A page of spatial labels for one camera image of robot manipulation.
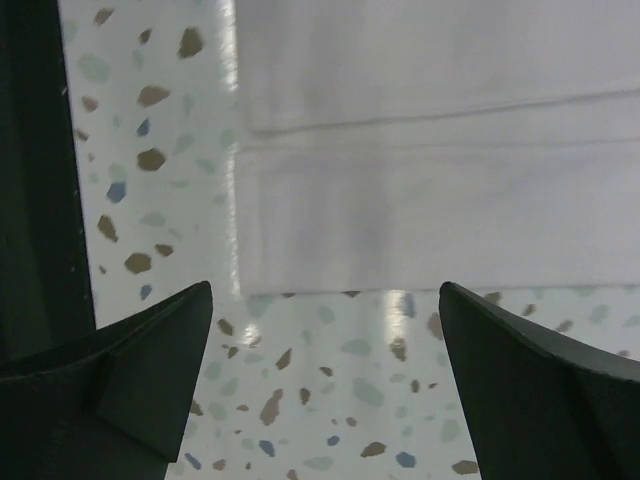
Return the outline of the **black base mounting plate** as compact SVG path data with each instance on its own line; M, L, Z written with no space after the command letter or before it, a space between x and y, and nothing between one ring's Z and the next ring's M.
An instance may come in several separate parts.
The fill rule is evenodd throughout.
M96 328L59 5L1 4L1 359Z

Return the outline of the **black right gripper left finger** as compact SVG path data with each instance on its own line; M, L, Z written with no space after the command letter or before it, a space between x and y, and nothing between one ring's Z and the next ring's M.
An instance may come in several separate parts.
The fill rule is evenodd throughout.
M151 480L177 461L213 315L207 281L1 366L1 476Z

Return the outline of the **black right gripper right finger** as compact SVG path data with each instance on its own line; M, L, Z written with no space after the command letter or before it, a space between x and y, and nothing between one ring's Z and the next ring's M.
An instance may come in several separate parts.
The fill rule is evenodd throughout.
M484 479L639 477L639 364L439 291L450 364Z

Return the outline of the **white t shirt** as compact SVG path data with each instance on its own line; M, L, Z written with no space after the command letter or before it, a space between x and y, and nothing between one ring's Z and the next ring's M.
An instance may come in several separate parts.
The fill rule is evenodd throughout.
M240 291L639 281L635 1L239 1Z

